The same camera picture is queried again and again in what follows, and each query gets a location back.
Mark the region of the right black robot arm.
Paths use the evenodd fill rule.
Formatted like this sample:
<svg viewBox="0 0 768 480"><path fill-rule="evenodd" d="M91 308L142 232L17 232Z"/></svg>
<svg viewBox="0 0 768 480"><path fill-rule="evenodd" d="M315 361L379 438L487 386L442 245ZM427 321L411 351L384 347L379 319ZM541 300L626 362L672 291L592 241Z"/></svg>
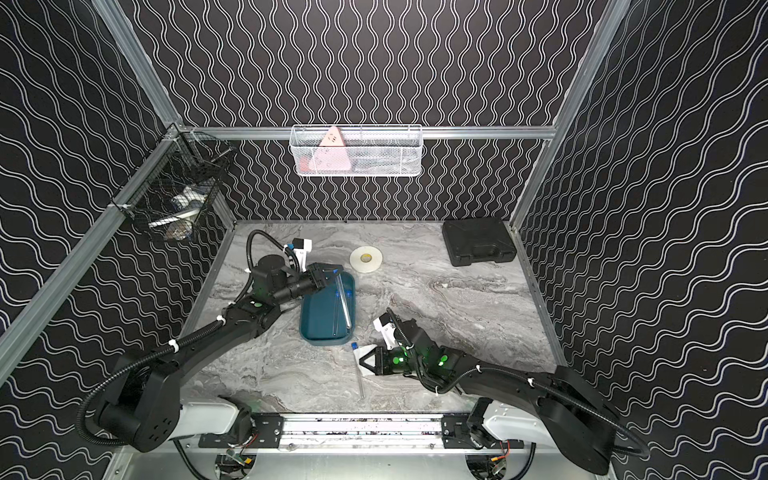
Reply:
<svg viewBox="0 0 768 480"><path fill-rule="evenodd" d="M646 458L648 444L574 370L526 372L481 360L432 340L415 320L387 310L374 321L384 342L356 357L360 372L401 375L429 392L477 397L467 422L470 441L547 443L577 467L605 475L614 456Z"/></svg>

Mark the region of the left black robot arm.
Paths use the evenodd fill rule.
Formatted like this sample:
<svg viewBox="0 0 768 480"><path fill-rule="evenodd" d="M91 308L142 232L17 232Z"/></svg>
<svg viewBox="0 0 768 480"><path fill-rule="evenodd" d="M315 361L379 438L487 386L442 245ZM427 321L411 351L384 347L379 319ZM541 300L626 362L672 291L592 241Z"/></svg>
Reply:
<svg viewBox="0 0 768 480"><path fill-rule="evenodd" d="M344 267L312 263L289 267L281 255L262 257L245 286L213 322L148 352L129 351L86 394L74 420L84 441L149 452L173 437L182 416L181 387L203 367L264 334L281 306L336 284Z"/></svg>

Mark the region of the blue capped test tube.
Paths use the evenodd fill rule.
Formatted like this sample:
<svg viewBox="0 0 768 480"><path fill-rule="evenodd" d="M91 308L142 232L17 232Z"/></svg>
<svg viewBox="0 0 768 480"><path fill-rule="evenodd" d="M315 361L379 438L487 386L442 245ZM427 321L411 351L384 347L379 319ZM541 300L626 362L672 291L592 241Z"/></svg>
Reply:
<svg viewBox="0 0 768 480"><path fill-rule="evenodd" d="M351 331L352 330L352 313L347 300L347 291L345 288L344 276L342 273L340 273L336 277L336 285L339 292L339 301L341 304L341 309L344 316L346 329L348 331Z"/></svg>
<svg viewBox="0 0 768 480"><path fill-rule="evenodd" d="M363 383L363 375L362 375L361 367L359 364L359 354L358 354L359 347L357 342L354 342L354 341L351 342L350 345L351 345L351 350L353 354L353 363L354 363L354 369L355 369L357 385L359 390L359 398L361 401L364 401L366 397L365 397L365 390L364 390L364 383Z"/></svg>
<svg viewBox="0 0 768 480"><path fill-rule="evenodd" d="M342 307L340 306L339 296L340 295L339 295L338 288L335 287L334 290L333 290L333 302L332 302L333 313L332 313L332 316L331 316L331 319L332 319L332 336L334 338L337 337L337 335L339 333L339 322L340 322L339 315L342 314L341 311L340 311L340 309Z"/></svg>

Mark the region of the white wipe cloth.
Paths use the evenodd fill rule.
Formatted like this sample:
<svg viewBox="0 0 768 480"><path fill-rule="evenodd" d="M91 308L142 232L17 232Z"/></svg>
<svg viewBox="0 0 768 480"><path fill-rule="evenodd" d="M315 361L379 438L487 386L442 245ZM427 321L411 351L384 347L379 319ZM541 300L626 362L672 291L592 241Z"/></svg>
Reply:
<svg viewBox="0 0 768 480"><path fill-rule="evenodd" d="M359 364L363 377L375 375L375 349L376 345L358 346Z"/></svg>

